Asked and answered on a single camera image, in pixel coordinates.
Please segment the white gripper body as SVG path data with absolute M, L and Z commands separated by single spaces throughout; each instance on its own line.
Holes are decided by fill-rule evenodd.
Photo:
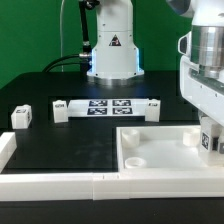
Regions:
M 186 56 L 180 60 L 180 90 L 184 99 L 224 126 L 224 83 L 199 77 L 199 66 Z

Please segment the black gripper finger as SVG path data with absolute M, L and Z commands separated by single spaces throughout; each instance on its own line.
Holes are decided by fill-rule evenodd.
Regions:
M 214 138 L 213 149 L 217 152 L 224 152 L 224 128 L 221 129 L 220 134 Z

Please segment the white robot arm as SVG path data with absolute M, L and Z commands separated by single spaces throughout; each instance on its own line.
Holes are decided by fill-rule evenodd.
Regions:
M 94 0 L 98 41 L 87 77 L 106 85 L 123 85 L 144 71 L 133 42 L 131 0 Z M 201 147 L 224 154 L 224 0 L 165 0 L 178 15 L 192 20 L 178 40 L 182 96 L 205 114 Z

